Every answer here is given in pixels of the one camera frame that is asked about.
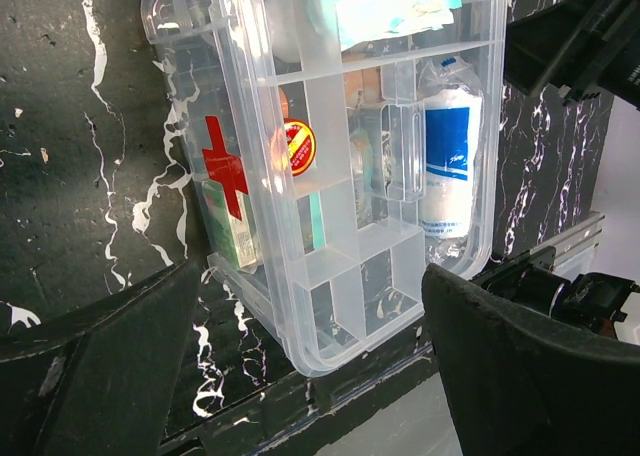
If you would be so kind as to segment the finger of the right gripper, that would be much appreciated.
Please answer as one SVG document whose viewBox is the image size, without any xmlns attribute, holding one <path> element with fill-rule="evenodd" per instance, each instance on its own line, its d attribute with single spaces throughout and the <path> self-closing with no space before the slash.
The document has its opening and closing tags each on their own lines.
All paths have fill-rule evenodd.
<svg viewBox="0 0 640 456">
<path fill-rule="evenodd" d="M 564 0 L 507 25 L 505 79 L 565 106 L 608 91 L 639 105 L 639 0 Z"/>
</svg>

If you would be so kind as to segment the small orange red cap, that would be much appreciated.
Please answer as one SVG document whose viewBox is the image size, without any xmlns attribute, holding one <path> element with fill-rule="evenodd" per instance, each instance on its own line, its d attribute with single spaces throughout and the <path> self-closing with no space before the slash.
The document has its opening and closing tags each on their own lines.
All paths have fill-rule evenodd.
<svg viewBox="0 0 640 456">
<path fill-rule="evenodd" d="M 294 177 L 305 173 L 315 160 L 316 136 L 308 123 L 294 118 L 284 120 L 288 158 Z"/>
</svg>

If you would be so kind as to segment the small green medicine box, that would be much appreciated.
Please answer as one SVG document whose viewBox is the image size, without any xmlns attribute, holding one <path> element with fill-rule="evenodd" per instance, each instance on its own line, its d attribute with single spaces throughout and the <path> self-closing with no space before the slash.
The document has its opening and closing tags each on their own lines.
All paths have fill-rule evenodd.
<svg viewBox="0 0 640 456">
<path fill-rule="evenodd" d="M 261 260 L 261 250 L 249 196 L 236 192 L 241 214 L 238 219 L 229 212 L 219 183 L 204 181 L 202 193 L 214 252 L 234 269 L 254 273 Z"/>
</svg>

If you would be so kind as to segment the white green sachet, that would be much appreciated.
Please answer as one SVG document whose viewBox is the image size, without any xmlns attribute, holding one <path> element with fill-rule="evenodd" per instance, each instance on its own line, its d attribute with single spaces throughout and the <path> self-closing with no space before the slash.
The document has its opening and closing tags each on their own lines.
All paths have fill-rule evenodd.
<svg viewBox="0 0 640 456">
<path fill-rule="evenodd" d="M 462 0 L 335 0 L 341 49 L 440 30 L 461 7 Z"/>
</svg>

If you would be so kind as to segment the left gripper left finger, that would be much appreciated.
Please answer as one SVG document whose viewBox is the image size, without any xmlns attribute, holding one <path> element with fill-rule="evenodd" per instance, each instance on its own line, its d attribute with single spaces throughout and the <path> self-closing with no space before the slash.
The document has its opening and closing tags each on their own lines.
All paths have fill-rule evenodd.
<svg viewBox="0 0 640 456">
<path fill-rule="evenodd" d="M 198 284 L 184 261 L 2 338 L 2 454 L 156 454 Z"/>
</svg>

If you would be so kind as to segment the white blue cylinder bottle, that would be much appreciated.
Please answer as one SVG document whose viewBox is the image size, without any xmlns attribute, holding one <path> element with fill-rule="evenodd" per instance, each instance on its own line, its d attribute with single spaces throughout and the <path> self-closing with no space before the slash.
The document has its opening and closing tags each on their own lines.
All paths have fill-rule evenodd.
<svg viewBox="0 0 640 456">
<path fill-rule="evenodd" d="M 419 223 L 431 238 L 464 238 L 472 222 L 482 86 L 472 66 L 454 56 L 440 63 L 427 61 L 418 90 L 425 125 Z"/>
</svg>

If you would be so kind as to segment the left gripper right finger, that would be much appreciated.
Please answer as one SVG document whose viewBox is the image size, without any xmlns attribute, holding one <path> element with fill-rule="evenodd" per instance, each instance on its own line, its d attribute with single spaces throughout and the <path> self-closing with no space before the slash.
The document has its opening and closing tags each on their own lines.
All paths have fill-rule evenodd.
<svg viewBox="0 0 640 456">
<path fill-rule="evenodd" d="M 430 265 L 427 328 L 465 455 L 636 455 L 639 348 Z"/>
</svg>

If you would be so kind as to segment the brown medicine bottle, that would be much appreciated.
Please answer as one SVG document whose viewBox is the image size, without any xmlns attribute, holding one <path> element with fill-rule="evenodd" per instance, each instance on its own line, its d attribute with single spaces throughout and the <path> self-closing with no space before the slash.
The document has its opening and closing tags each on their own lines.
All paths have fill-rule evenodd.
<svg viewBox="0 0 640 456">
<path fill-rule="evenodd" d="M 343 80 L 348 108 L 356 109 L 362 104 L 373 104 L 382 100 L 379 68 L 347 72 Z"/>
</svg>

